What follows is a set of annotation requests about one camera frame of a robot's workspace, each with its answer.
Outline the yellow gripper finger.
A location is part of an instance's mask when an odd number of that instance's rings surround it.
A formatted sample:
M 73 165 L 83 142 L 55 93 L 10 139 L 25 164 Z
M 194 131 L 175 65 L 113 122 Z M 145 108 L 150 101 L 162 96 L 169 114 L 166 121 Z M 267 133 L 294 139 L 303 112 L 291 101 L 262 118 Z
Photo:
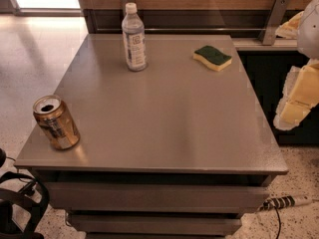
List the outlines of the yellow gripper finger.
M 292 66 L 282 90 L 273 124 L 292 130 L 319 104 L 319 61 L 310 59 L 302 68 Z
M 296 39 L 298 36 L 298 31 L 302 25 L 302 16 L 304 12 L 301 11 L 294 15 L 291 19 L 281 24 L 275 31 L 278 37 L 285 39 Z

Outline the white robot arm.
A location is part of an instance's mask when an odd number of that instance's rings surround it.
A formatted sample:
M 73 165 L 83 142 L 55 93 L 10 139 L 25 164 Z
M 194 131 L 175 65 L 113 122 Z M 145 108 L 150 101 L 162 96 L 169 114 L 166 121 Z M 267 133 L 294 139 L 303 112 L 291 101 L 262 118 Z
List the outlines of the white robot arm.
M 302 68 L 292 66 L 288 72 L 273 120 L 277 129 L 292 130 L 319 104 L 319 0 L 280 25 L 276 35 L 296 39 L 298 52 L 309 59 Z

